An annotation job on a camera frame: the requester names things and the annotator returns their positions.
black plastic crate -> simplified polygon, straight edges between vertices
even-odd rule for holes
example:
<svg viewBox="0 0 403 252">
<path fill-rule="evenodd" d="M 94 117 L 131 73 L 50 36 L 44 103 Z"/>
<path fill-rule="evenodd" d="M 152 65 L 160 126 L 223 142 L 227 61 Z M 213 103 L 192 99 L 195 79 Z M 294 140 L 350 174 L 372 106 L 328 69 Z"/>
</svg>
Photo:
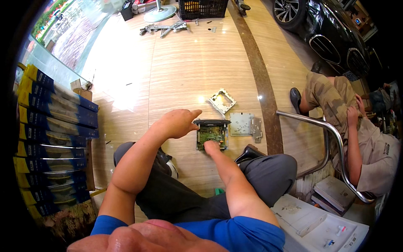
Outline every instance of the black plastic crate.
<svg viewBox="0 0 403 252">
<path fill-rule="evenodd" d="M 228 0 L 179 0 L 183 20 L 224 17 Z"/>
</svg>

circuit board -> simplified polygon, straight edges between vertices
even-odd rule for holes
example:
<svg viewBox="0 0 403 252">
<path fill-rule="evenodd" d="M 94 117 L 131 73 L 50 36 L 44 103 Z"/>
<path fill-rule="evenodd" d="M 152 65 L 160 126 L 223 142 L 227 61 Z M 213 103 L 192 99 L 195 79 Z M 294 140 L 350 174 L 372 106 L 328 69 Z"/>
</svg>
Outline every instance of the circuit board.
<svg viewBox="0 0 403 252">
<path fill-rule="evenodd" d="M 213 140 L 220 144 L 221 150 L 225 150 L 225 131 L 223 126 L 200 126 L 197 131 L 197 149 L 204 150 L 204 142 Z"/>
</svg>

man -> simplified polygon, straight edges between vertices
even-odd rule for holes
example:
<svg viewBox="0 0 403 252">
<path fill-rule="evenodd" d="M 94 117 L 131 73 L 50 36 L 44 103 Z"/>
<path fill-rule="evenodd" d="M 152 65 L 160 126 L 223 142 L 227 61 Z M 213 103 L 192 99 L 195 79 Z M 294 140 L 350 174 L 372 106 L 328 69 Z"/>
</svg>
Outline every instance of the man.
<svg viewBox="0 0 403 252">
<path fill-rule="evenodd" d="M 371 105 L 366 107 L 365 112 L 374 112 L 380 115 L 381 112 L 386 112 L 391 108 L 391 98 L 385 89 L 379 88 L 369 94 L 363 94 L 361 99 L 370 100 Z"/>
<path fill-rule="evenodd" d="M 291 89 L 290 99 L 296 112 L 308 116 L 310 110 L 320 106 L 326 121 L 336 127 L 344 141 L 350 182 L 360 192 L 372 192 L 376 196 L 387 193 L 397 169 L 399 140 L 382 134 L 371 123 L 362 99 L 346 77 L 325 77 L 319 70 L 320 64 L 316 62 L 307 75 L 302 96 L 295 87 Z M 337 152 L 333 138 L 330 149 L 333 154 Z M 333 164 L 340 171 L 338 162 L 336 155 Z"/>
<path fill-rule="evenodd" d="M 201 110 L 174 110 L 135 144 L 116 150 L 116 169 L 91 236 L 68 251 L 282 251 L 285 235 L 269 207 L 289 191 L 297 163 L 288 155 L 259 156 L 238 165 L 218 143 L 204 144 L 226 192 L 203 198 L 172 178 L 159 147 L 198 126 Z M 150 219 L 135 223 L 134 203 Z"/>
<path fill-rule="evenodd" d="M 370 100 L 372 105 L 365 108 L 366 112 L 374 112 L 380 114 L 386 112 L 390 108 L 399 111 L 400 110 L 400 98 L 397 82 L 384 83 L 383 89 L 371 92 L 369 94 L 363 94 L 361 99 Z"/>
</svg>

black car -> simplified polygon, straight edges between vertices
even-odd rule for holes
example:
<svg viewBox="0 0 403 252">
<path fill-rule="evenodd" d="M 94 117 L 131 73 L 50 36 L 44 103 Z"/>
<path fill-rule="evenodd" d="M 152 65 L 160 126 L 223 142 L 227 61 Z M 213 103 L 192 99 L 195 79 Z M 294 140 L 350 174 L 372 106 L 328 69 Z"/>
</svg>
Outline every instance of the black car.
<svg viewBox="0 0 403 252">
<path fill-rule="evenodd" d="M 273 15 L 280 27 L 299 34 L 339 74 L 351 81 L 368 74 L 368 50 L 338 2 L 275 0 Z"/>
</svg>

tire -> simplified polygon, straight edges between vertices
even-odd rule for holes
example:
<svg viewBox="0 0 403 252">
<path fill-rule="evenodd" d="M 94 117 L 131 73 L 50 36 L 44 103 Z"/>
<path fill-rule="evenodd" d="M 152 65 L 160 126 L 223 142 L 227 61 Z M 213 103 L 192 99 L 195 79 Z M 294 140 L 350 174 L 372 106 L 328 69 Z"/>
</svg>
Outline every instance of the tire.
<svg viewBox="0 0 403 252">
<path fill-rule="evenodd" d="M 303 23 L 305 13 L 306 0 L 275 0 L 273 3 L 274 20 L 281 28 L 291 32 L 296 32 Z"/>
</svg>

